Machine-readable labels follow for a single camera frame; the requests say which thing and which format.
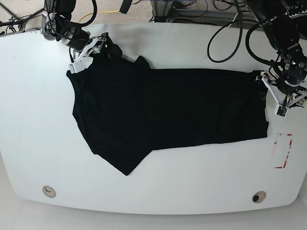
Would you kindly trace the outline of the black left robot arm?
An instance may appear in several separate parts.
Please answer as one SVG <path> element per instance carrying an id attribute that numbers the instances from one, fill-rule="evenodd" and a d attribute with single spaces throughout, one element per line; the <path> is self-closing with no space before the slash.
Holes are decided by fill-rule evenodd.
<path id="1" fill-rule="evenodd" d="M 303 25 L 298 19 L 291 19 L 283 0 L 247 0 L 246 4 L 258 20 L 246 34 L 248 53 L 258 62 L 274 69 L 278 75 L 276 85 L 282 93 L 295 93 L 307 77 L 307 57 L 299 44 L 300 35 L 304 34 Z M 280 55 L 281 62 L 262 59 L 250 49 L 250 36 L 259 27 Z"/>

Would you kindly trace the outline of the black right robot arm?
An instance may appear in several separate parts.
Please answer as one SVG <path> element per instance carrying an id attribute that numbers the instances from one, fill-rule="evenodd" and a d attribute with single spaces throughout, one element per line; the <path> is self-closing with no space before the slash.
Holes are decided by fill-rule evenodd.
<path id="1" fill-rule="evenodd" d="M 90 25 L 97 15 L 97 3 L 92 1 L 93 14 L 89 21 L 76 23 L 71 21 L 72 12 L 76 6 L 75 0 L 46 0 L 44 1 L 44 19 L 42 34 L 49 41 L 61 41 L 77 51 L 83 50 L 92 39 L 90 33 L 82 28 Z"/>

